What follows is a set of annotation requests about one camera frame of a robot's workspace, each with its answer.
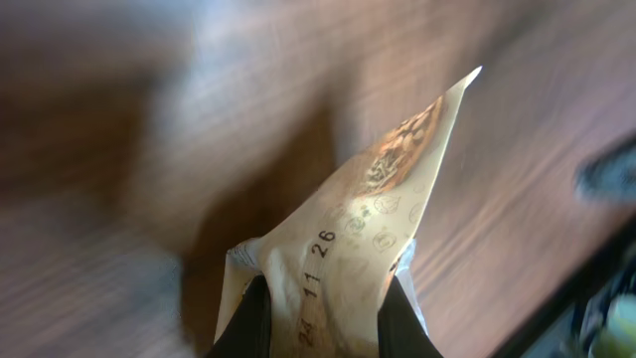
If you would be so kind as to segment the brown clear snack bag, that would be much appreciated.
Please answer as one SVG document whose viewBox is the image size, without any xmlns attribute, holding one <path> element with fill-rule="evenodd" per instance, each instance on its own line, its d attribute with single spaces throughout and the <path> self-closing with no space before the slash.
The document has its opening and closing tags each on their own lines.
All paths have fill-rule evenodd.
<svg viewBox="0 0 636 358">
<path fill-rule="evenodd" d="M 466 76 L 349 159 L 272 231 L 230 249 L 214 343 L 266 279 L 270 357 L 376 357 L 378 313 L 405 276 Z"/>
</svg>

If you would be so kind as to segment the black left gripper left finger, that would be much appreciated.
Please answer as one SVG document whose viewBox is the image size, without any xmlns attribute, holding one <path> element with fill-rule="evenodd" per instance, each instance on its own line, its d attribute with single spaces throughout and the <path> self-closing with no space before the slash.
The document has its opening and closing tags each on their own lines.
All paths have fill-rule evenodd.
<svg viewBox="0 0 636 358">
<path fill-rule="evenodd" d="M 205 358 L 269 358 L 271 302 L 266 279 L 256 276 Z"/>
</svg>

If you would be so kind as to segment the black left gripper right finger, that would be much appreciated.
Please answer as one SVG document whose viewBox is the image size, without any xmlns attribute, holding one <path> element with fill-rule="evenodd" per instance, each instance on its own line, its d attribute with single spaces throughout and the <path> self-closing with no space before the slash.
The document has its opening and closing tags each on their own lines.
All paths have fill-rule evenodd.
<svg viewBox="0 0 636 358">
<path fill-rule="evenodd" d="M 396 277 L 378 313 L 378 342 L 381 358 L 442 358 Z"/>
</svg>

